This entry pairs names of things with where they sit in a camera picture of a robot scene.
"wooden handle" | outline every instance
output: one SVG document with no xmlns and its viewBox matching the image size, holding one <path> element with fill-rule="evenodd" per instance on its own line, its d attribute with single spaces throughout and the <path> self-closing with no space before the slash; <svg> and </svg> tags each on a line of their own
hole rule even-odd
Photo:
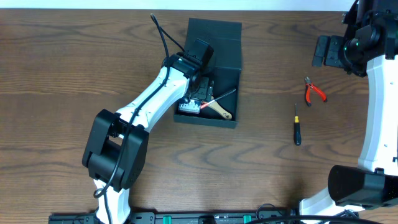
<svg viewBox="0 0 398 224">
<path fill-rule="evenodd" d="M 224 108 L 222 108 L 217 102 L 214 102 L 207 107 L 217 111 L 217 113 L 219 113 L 224 119 L 232 119 L 232 115 L 228 111 L 224 110 Z"/>
</svg>

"white background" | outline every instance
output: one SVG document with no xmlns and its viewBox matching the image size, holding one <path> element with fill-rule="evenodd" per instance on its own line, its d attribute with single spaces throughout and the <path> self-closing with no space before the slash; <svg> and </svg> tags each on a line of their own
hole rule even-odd
<svg viewBox="0 0 398 224">
<path fill-rule="evenodd" d="M 0 0 L 0 8 L 348 11 L 354 0 Z"/>
</svg>

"pliers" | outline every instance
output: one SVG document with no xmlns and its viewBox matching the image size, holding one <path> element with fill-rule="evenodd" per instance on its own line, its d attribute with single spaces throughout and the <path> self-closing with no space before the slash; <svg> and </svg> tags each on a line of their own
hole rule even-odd
<svg viewBox="0 0 398 224">
<path fill-rule="evenodd" d="M 310 89 L 313 89 L 318 95 L 322 98 L 323 102 L 326 103 L 328 99 L 326 98 L 326 94 L 318 89 L 312 82 L 309 77 L 304 78 L 305 81 L 305 102 L 307 106 L 311 106 L 311 100 L 310 100 Z"/>
</svg>

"white arm segment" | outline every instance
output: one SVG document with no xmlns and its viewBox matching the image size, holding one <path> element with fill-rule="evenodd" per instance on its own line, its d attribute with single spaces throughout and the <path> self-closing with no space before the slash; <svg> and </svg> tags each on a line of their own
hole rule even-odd
<svg viewBox="0 0 398 224">
<path fill-rule="evenodd" d="M 160 69 L 155 81 L 152 82 L 133 102 L 127 106 L 118 109 L 120 118 L 129 122 L 134 110 L 143 102 L 153 91 L 162 84 L 167 73 L 167 68 Z M 170 68 L 169 80 L 166 86 L 163 86 L 156 95 L 154 95 L 140 110 L 138 116 L 132 123 L 134 126 L 141 124 L 147 132 L 150 132 L 159 118 L 166 110 L 177 100 L 181 99 L 187 92 L 189 79 L 184 74 L 174 68 Z"/>
<path fill-rule="evenodd" d="M 366 135 L 358 168 L 374 172 L 383 168 L 388 175 L 398 175 L 398 58 L 386 60 L 385 55 L 368 62 L 369 106 Z M 337 215 L 344 210 L 364 210 L 359 206 L 336 206 L 328 188 L 300 202 L 301 215 Z"/>
<path fill-rule="evenodd" d="M 129 122 L 136 107 L 138 107 L 141 102 L 143 102 L 162 84 L 166 73 L 167 68 L 163 67 L 160 69 L 159 75 L 146 90 L 144 90 L 133 102 L 119 109 L 117 113 L 121 114 L 120 118 Z M 134 118 L 133 125 L 137 126 L 141 124 L 145 127 L 147 132 L 150 132 L 155 123 L 167 111 L 167 109 L 185 95 L 188 89 L 188 84 L 189 79 L 185 78 L 182 72 L 174 68 L 170 68 L 167 84 L 141 108 L 138 115 Z M 105 186 L 105 183 L 100 180 L 94 180 L 94 183 L 97 186 L 97 189 Z M 106 191 L 112 224 L 122 224 L 129 216 L 129 191 L 129 189 L 122 189 L 117 193 L 112 187 L 109 187 Z M 104 197 L 102 196 L 98 200 L 98 211 L 96 212 L 96 217 L 101 222 L 108 224 L 109 221 L 105 210 Z"/>
<path fill-rule="evenodd" d="M 387 175 L 398 175 L 398 57 L 385 56 L 368 62 L 369 108 L 366 135 L 358 168 L 374 172 L 383 168 Z"/>
</svg>

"screwdriver handle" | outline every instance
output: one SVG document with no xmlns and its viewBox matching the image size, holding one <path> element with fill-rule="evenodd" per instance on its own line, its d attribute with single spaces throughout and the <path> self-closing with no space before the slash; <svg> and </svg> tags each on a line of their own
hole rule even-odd
<svg viewBox="0 0 398 224">
<path fill-rule="evenodd" d="M 294 123 L 294 144 L 296 146 L 301 145 L 301 132 L 300 132 L 300 123 Z"/>
</svg>

